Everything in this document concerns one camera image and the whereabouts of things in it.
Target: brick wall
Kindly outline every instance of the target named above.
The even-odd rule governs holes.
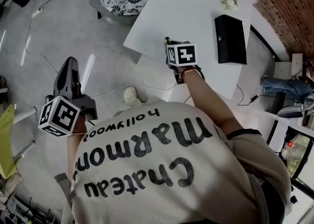
[[[290,56],[302,52],[304,59],[314,59],[314,0],[258,0],[255,7],[272,25]]]

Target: bracelet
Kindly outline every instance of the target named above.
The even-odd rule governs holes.
[[[189,73],[189,72],[196,72],[195,67],[194,66],[190,66],[190,67],[186,68],[183,72],[181,72],[181,77],[182,77],[183,80],[184,80],[185,75],[187,73]]]

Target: shirt sleeve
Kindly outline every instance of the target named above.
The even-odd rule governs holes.
[[[279,193],[285,207],[290,202],[291,183],[279,156],[268,146],[259,131],[240,129],[227,136],[225,143],[248,173],[269,182]]]

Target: green fabric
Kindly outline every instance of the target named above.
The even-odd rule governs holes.
[[[4,178],[9,178],[17,172],[10,144],[10,129],[13,125],[13,118],[14,105],[9,105],[0,117],[0,174]]]

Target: white cube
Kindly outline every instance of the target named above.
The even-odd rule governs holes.
[[[77,106],[58,96],[43,106],[38,128],[56,137],[71,135],[79,112]]]
[[[168,61],[174,66],[197,65],[196,44],[178,44],[167,46]]]

